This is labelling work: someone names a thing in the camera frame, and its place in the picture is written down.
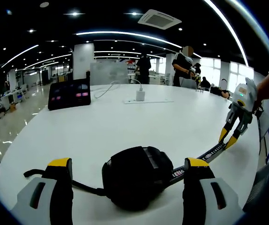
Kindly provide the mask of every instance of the yellow tape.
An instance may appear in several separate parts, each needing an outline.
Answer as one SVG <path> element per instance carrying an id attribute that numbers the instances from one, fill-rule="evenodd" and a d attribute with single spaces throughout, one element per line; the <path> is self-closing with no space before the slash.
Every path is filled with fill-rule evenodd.
<path id="1" fill-rule="evenodd" d="M 234 136 L 231 136 L 231 138 L 229 139 L 227 145 L 226 145 L 226 148 L 225 149 L 228 149 L 230 146 L 232 146 L 235 142 L 237 142 L 237 139 L 234 137 Z"/>
<path id="2" fill-rule="evenodd" d="M 208 163 L 202 159 L 188 157 L 188 160 L 190 161 L 191 166 L 209 166 Z"/>
<path id="3" fill-rule="evenodd" d="M 223 128 L 221 131 L 221 134 L 220 134 L 219 142 L 222 140 L 222 138 L 224 138 L 226 133 L 227 133 L 227 130 L 225 128 Z"/>
<path id="4" fill-rule="evenodd" d="M 67 166 L 69 158 L 60 158 L 60 159 L 55 159 L 52 162 L 48 164 L 48 166 Z"/>

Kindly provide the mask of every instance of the charging cable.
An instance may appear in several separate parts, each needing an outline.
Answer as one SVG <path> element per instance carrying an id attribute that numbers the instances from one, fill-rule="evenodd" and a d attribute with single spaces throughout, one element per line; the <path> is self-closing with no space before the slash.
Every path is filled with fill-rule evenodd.
<path id="1" fill-rule="evenodd" d="M 130 80 L 136 81 L 136 82 L 138 82 L 138 83 L 140 84 L 140 88 L 139 88 L 139 90 L 136 91 L 136 101 L 144 101 L 144 100 L 145 100 L 145 91 L 143 91 L 143 87 L 142 87 L 141 82 L 138 81 L 137 79 L 134 79 L 134 78 L 130 78 Z M 112 82 L 110 83 L 110 87 L 107 88 L 107 90 L 105 90 L 101 95 L 96 96 L 96 94 L 94 94 L 93 96 L 94 96 L 95 98 L 100 98 L 100 97 L 102 97 L 103 95 L 105 95 L 105 94 L 106 94 L 106 93 L 107 93 L 107 92 L 114 86 L 115 83 L 120 84 L 118 87 L 121 86 L 120 81 L 112 81 Z"/>

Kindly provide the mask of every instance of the black pouch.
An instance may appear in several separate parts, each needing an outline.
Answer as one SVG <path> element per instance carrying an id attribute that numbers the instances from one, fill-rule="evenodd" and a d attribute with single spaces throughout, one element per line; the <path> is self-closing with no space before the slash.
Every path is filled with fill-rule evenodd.
<path id="1" fill-rule="evenodd" d="M 141 146 L 121 151 L 104 164 L 106 196 L 127 210 L 145 209 L 170 182 L 173 164 L 154 147 Z"/>

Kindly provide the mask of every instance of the white cable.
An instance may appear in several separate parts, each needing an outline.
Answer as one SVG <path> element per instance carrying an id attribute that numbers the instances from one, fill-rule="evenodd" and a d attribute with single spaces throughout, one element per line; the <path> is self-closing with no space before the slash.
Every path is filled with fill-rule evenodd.
<path id="1" fill-rule="evenodd" d="M 137 79 L 134 79 L 134 78 L 130 78 L 130 80 L 134 80 L 134 81 L 138 82 L 138 83 L 140 84 L 140 89 L 139 89 L 139 90 L 140 90 L 140 91 L 143 90 L 143 87 L 142 87 L 141 82 L 139 82 Z M 104 91 L 100 96 L 96 96 L 96 94 L 94 94 L 93 96 L 94 96 L 95 98 L 100 98 L 100 97 L 102 97 L 103 95 L 105 95 L 106 92 L 108 92 L 108 91 L 114 86 L 115 83 L 119 83 L 119 84 L 120 84 L 118 87 L 121 86 L 120 81 L 112 81 L 112 82 L 110 83 L 110 87 L 107 88 L 107 90 Z"/>

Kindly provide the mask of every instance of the person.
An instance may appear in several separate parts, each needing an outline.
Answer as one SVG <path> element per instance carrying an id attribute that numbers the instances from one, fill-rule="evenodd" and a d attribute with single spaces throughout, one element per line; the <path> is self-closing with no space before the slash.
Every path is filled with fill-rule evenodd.
<path id="1" fill-rule="evenodd" d="M 141 84 L 149 84 L 149 69 L 151 68 L 151 63 L 146 53 L 142 53 L 142 56 L 140 57 L 136 65 L 137 67 L 135 68 L 134 72 L 137 72 L 139 70 L 140 73 L 138 75 L 138 81 L 141 82 Z"/>
<path id="2" fill-rule="evenodd" d="M 228 90 L 222 90 L 220 87 L 215 87 L 213 85 L 210 88 L 210 93 L 213 93 L 214 95 L 218 95 L 227 99 L 229 99 L 230 97 L 230 92 Z"/>
<path id="3" fill-rule="evenodd" d="M 200 83 L 200 87 L 202 88 L 210 88 L 210 83 L 208 82 L 208 80 L 206 79 L 206 77 L 202 77 L 202 81 Z"/>
<path id="4" fill-rule="evenodd" d="M 192 58 L 190 57 L 194 50 L 190 46 L 183 47 L 180 52 L 176 53 L 172 65 L 175 70 L 173 86 L 180 87 L 179 78 L 191 79 L 195 77 L 195 73 L 190 70 L 192 67 Z"/>

